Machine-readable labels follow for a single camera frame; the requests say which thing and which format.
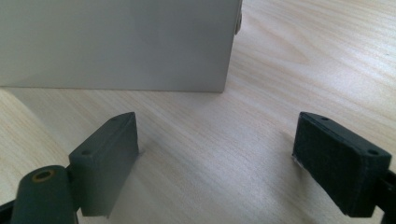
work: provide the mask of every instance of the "round hole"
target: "round hole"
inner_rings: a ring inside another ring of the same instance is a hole
[[[373,150],[373,149],[369,149],[369,153],[370,153],[371,155],[373,155],[373,156],[377,156],[377,155],[378,155],[378,152],[375,151],[375,150]]]
[[[40,171],[33,176],[33,182],[35,182],[35,183],[44,182],[44,181],[50,179],[54,174],[55,174],[55,171],[53,171],[53,170]]]
[[[92,152],[89,151],[89,150],[83,150],[83,151],[81,152],[81,154],[82,154],[83,156],[89,156],[89,155],[92,154]]]

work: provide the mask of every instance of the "gray box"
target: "gray box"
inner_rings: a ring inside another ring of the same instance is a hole
[[[242,0],[2,0],[0,86],[223,91]]]

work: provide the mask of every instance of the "black clamp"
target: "black clamp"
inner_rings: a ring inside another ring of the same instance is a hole
[[[70,165],[47,166],[26,175],[15,202],[0,206],[0,224],[75,224],[109,216],[137,159],[134,113],[106,122],[70,155]]]
[[[345,215],[371,217],[378,205],[382,223],[396,223],[396,175],[387,151],[331,119],[303,112],[293,157]]]

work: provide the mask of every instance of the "gray metal box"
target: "gray metal box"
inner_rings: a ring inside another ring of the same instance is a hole
[[[0,86],[223,91],[242,0],[2,0]]]

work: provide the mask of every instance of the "wooden table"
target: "wooden table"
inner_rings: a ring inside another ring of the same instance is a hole
[[[344,217],[291,152],[309,111],[396,155],[396,1],[245,0],[243,11],[223,94],[0,90],[0,203],[135,111],[143,153],[112,223],[379,223],[380,209]]]

